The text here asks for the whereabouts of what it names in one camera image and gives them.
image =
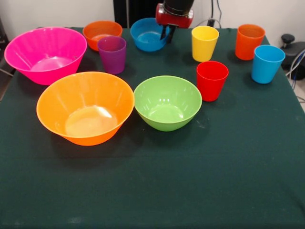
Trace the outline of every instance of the yellow cup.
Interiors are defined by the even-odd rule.
[[[210,26],[198,26],[192,30],[193,58],[199,62],[209,61],[214,52],[219,32]]]

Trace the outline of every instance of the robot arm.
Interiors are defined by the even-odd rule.
[[[163,25],[160,39],[165,37],[167,26],[170,28],[167,42],[170,43],[177,27],[188,28],[191,25],[194,16],[191,9],[193,2],[194,0],[164,0],[157,5],[156,20]]]

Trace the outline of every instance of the black cylinder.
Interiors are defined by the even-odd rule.
[[[194,0],[164,0],[164,8],[167,12],[179,16],[187,15]]]

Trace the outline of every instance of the red cup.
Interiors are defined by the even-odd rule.
[[[254,49],[259,46],[265,36],[265,30],[252,24],[245,24],[238,27],[235,55],[243,60],[249,61],[254,58]]]
[[[198,65],[197,87],[203,101],[213,102],[218,99],[228,74],[228,68],[217,61],[206,61]]]

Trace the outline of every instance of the orange cup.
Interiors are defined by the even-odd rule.
[[[81,145],[109,140],[133,110],[134,96],[121,78],[108,73],[84,72],[51,84],[37,102],[42,125]]]
[[[121,37],[123,28],[119,23],[114,21],[95,21],[86,25],[82,30],[84,37],[90,48],[98,51],[97,43],[99,40],[106,36]]]
[[[245,24],[238,27],[235,55],[244,61],[254,58],[254,49],[259,46],[265,36],[265,30],[252,24]]]

